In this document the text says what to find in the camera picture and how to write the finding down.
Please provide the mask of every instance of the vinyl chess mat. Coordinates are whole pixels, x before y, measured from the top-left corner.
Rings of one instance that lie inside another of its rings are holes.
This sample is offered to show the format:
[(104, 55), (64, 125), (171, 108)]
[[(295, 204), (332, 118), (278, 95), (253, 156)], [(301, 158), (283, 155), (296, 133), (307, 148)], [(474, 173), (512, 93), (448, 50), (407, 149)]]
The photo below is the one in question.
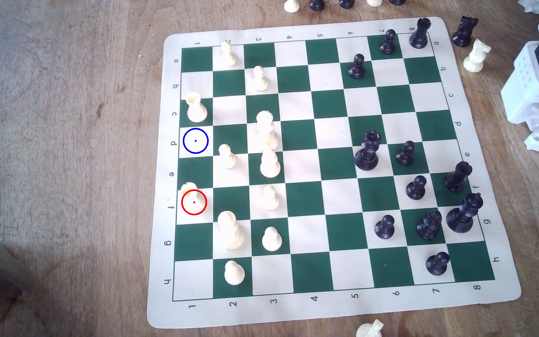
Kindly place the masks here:
[[(414, 49), (417, 18), (178, 34), (164, 45), (161, 115), (148, 290), (148, 320), (159, 328), (238, 325), (345, 315), (423, 310), (517, 299), (520, 286), (496, 204), (452, 45), (442, 19), (431, 17), (430, 42)], [(396, 52), (378, 46), (394, 29)], [(221, 66), (220, 43), (229, 40), (236, 64)], [(365, 56), (365, 76), (351, 79), (355, 54)], [(250, 89), (253, 67), (264, 67), (269, 87)], [(196, 91), (208, 111), (191, 122), (185, 95)], [(256, 115), (274, 116), (281, 172), (259, 171)], [(378, 166), (353, 162), (363, 136), (378, 131)], [(395, 153), (415, 142), (415, 162)], [(228, 144), (236, 165), (218, 164)], [(473, 172), (465, 191), (450, 192), (446, 173), (461, 160)], [(421, 200), (405, 186), (427, 178)], [(185, 212), (181, 186), (193, 182), (205, 210)], [(276, 210), (261, 205), (272, 185)], [(443, 217), (470, 192), (484, 206), (468, 232), (443, 220), (426, 241), (415, 226), (432, 210)], [(217, 216), (235, 213), (244, 244), (223, 248)], [(388, 240), (374, 233), (386, 214), (395, 219)], [(273, 226), (283, 243), (265, 250)], [(426, 259), (448, 252), (441, 276)], [(234, 260), (245, 270), (238, 286), (224, 279)]]

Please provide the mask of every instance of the white chess piece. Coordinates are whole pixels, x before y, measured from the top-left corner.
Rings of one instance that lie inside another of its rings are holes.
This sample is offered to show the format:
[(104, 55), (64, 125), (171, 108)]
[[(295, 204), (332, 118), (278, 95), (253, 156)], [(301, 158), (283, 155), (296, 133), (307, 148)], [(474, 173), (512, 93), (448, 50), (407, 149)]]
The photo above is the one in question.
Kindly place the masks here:
[(261, 196), (261, 204), (268, 211), (273, 211), (278, 208), (280, 198), (275, 193), (275, 188), (271, 185), (264, 187), (263, 195)]
[(224, 267), (224, 279), (226, 279), (226, 282), (232, 286), (241, 284), (244, 280), (243, 267), (233, 260), (226, 262), (226, 266)]
[(223, 211), (217, 216), (220, 237), (227, 249), (237, 249), (243, 245), (244, 233), (236, 222), (236, 216), (230, 211)]
[(207, 108), (201, 104), (201, 95), (198, 92), (191, 91), (186, 94), (186, 103), (189, 105), (186, 115), (191, 122), (199, 123), (207, 118)]
[(381, 337), (381, 328), (384, 327), (384, 323), (375, 320), (374, 324), (365, 323), (357, 329), (355, 337)]
[(232, 153), (228, 144), (220, 145), (220, 148), (217, 151), (220, 153), (219, 159), (221, 167), (226, 170), (234, 167), (236, 164), (236, 156)]
[(263, 91), (268, 87), (268, 80), (264, 76), (264, 69), (260, 65), (253, 68), (253, 90)]
[(261, 238), (261, 244), (265, 250), (275, 252), (282, 246), (282, 237), (274, 227), (268, 227)]
[(487, 46), (480, 40), (473, 42), (473, 48), (469, 52), (468, 57), (463, 60), (463, 67), (471, 73), (477, 73), (484, 67), (486, 53), (489, 53), (492, 47)]
[(224, 41), (220, 45), (221, 56), (220, 61), (224, 66), (231, 66), (236, 63), (236, 56), (232, 52), (232, 44), (228, 41)]

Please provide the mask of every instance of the wood grain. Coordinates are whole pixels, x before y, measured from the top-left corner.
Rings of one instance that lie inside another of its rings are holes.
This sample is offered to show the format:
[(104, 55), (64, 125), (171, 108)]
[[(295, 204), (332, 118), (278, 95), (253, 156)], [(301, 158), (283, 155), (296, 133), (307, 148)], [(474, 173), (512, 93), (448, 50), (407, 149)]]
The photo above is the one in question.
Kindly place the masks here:
[[(539, 153), (507, 122), (500, 89), (539, 16), (514, 0), (357, 1), (323, 12), (282, 0), (0, 0), (0, 243), (34, 272), (0, 336), (539, 335)], [(473, 305), (322, 320), (156, 330), (146, 316), (163, 41), (171, 34), (439, 16), (480, 18), (484, 70), (454, 48), (523, 295)]]

